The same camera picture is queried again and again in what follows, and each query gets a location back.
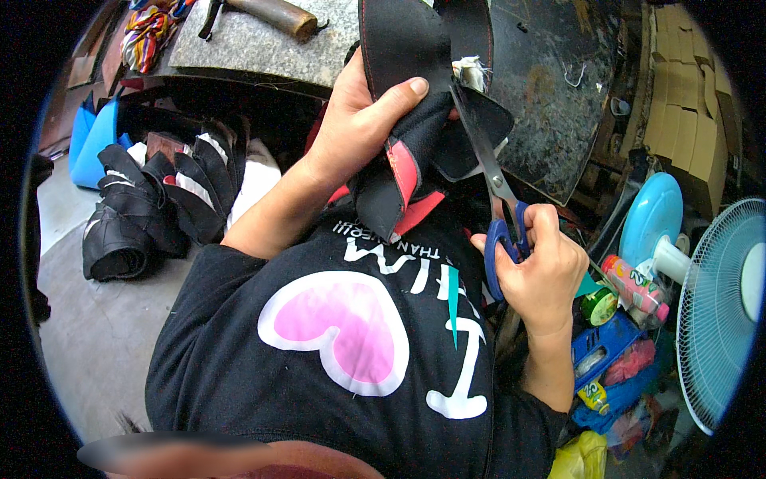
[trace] yellow plastic bag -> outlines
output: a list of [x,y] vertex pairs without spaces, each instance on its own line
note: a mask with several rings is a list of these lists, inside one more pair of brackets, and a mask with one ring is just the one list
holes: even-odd
[[556,450],[548,479],[604,479],[607,436],[586,431]]

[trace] person's left hand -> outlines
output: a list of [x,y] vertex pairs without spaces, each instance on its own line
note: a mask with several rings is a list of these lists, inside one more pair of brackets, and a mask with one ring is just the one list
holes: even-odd
[[390,88],[372,102],[362,51],[357,48],[332,89],[322,126],[306,154],[306,165],[321,182],[342,184],[380,152],[397,121],[428,93],[415,77]]

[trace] colorful striped cloth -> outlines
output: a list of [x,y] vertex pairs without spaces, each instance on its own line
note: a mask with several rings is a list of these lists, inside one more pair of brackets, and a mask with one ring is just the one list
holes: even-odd
[[134,13],[125,27],[120,44],[123,63],[131,70],[148,73],[157,54],[178,29],[177,23],[188,15],[195,0],[158,2]]

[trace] black t-shirt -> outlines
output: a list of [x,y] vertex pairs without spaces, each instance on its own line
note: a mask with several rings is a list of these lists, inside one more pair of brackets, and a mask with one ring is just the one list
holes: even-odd
[[482,269],[443,208],[391,245],[336,207],[271,261],[206,246],[157,339],[151,425],[311,441],[386,477],[546,477],[566,415],[493,385]]

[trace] forearm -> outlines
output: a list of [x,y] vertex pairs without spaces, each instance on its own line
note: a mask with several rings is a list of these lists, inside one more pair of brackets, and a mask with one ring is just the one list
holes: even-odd
[[315,164],[309,151],[231,226],[221,244],[263,259],[292,246],[346,180],[338,175],[321,176]]
[[571,316],[557,333],[530,335],[522,389],[554,411],[569,412],[575,390],[571,361]]

